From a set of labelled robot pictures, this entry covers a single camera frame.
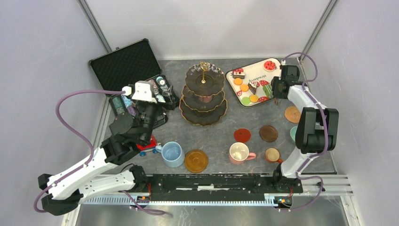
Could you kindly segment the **green toy cake roll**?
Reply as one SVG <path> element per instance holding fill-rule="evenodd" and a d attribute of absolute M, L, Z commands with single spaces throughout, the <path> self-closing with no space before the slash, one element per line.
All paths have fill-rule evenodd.
<path fill-rule="evenodd" d="M 273 95 L 272 95 L 272 87 L 271 87 L 270 84 L 264 85 L 264 86 L 263 86 L 263 91 L 264 91 L 266 97 L 268 97 L 268 98 L 273 98 Z"/>

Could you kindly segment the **red strawberry toy tart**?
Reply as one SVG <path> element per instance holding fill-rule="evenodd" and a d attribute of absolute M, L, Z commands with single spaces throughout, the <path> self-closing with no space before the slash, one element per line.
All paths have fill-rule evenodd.
<path fill-rule="evenodd" d="M 273 61 L 266 61 L 263 64 L 263 68 L 267 72 L 273 72 L 273 71 L 276 70 L 277 66 L 276 66 L 276 64 Z"/>

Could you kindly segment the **chocolate cake slice toy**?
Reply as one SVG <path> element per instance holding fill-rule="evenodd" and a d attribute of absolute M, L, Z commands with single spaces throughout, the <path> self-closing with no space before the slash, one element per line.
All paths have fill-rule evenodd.
<path fill-rule="evenodd" d="M 248 86 L 249 86 L 249 90 L 252 92 L 252 94 L 255 95 L 256 92 L 257 92 L 257 88 L 259 87 L 258 82 L 257 81 L 250 81 L 248 83 Z"/>

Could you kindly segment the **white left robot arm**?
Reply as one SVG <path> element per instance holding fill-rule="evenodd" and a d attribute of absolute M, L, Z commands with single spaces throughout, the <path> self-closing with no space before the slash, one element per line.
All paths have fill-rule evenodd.
<path fill-rule="evenodd" d="M 143 167 L 128 161 L 140 153 L 141 146 L 151 143 L 159 111 L 175 109 L 174 88 L 169 84 L 138 81 L 121 91 L 103 90 L 103 94 L 132 100 L 138 108 L 137 115 L 128 110 L 120 113 L 110 125 L 111 136 L 98 147 L 89 144 L 89 156 L 59 174 L 40 175 L 41 193 L 33 204 L 36 212 L 60 216 L 107 193 L 129 195 L 150 190 Z"/>

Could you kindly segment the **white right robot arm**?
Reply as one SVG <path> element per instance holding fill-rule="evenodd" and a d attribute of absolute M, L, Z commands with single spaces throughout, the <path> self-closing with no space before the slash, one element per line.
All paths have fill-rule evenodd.
<path fill-rule="evenodd" d="M 282 65 L 279 77 L 273 77 L 272 94 L 291 101 L 301 112 L 295 134 L 295 149 L 273 172 L 272 187 L 284 192 L 302 180 L 303 170 L 316 158 L 336 146 L 339 112 L 323 105 L 311 94 L 305 82 L 299 81 L 295 65 Z"/>

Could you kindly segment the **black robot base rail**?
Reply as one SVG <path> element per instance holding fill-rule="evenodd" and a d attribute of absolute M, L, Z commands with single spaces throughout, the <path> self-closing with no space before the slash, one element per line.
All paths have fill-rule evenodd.
<path fill-rule="evenodd" d="M 303 192 L 299 179 L 268 174 L 153 174 L 128 189 L 139 203 L 197 206 L 277 206 Z"/>

